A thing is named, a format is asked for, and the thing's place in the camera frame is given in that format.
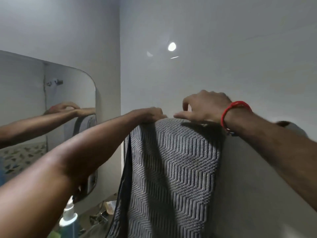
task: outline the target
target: red bracelet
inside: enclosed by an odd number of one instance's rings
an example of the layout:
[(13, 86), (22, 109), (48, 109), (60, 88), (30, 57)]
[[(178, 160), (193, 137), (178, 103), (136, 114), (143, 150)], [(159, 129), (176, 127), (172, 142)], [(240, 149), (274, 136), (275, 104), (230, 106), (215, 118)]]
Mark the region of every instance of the red bracelet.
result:
[(243, 102), (243, 101), (235, 101), (235, 102), (232, 102), (228, 108), (226, 108), (226, 110), (224, 111), (224, 113), (222, 114), (221, 116), (221, 126), (229, 133), (232, 133), (230, 131), (229, 128), (227, 128), (227, 125), (226, 123), (224, 122), (224, 117), (226, 116), (227, 112), (232, 109), (232, 108), (236, 108), (236, 107), (245, 107), (246, 109), (248, 109), (249, 111), (252, 112), (252, 109), (250, 108), (250, 106), (246, 103), (246, 102)]

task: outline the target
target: bottle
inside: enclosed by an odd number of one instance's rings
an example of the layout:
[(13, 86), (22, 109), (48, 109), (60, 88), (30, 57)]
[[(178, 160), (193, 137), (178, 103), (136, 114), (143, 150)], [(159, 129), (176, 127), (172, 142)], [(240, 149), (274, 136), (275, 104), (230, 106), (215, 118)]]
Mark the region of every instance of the bottle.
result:
[(61, 238), (78, 238), (79, 224), (77, 218), (78, 215), (74, 212), (73, 196), (71, 196), (59, 222)]

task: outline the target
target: wall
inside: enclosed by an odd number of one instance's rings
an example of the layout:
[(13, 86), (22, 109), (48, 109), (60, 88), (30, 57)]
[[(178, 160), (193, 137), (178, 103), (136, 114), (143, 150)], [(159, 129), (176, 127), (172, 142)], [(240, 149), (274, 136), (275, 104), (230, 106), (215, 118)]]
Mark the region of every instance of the wall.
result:
[[(78, 68), (97, 88), (99, 122), (120, 115), (118, 0), (0, 0), (0, 50)], [(117, 192), (120, 150), (101, 166), (79, 212)]]
[[(45, 86), (46, 107), (65, 101), (72, 101), (81, 108), (96, 107), (95, 84), (91, 77), (83, 71), (59, 64), (45, 65), (45, 83), (52, 82), (51, 86)], [(63, 80), (63, 84), (56, 85), (55, 80)], [(47, 135), (49, 150), (63, 143), (63, 125), (49, 132)]]
[[(317, 140), (316, 7), (317, 0), (121, 0), (121, 113), (159, 106), (172, 117), (184, 97), (207, 89)], [(225, 143), (214, 209), (218, 237), (317, 236), (317, 213), (239, 138)]]
[[(0, 52), (0, 125), (45, 112), (44, 65), (40, 61)], [(46, 141), (45, 136), (23, 144)]]

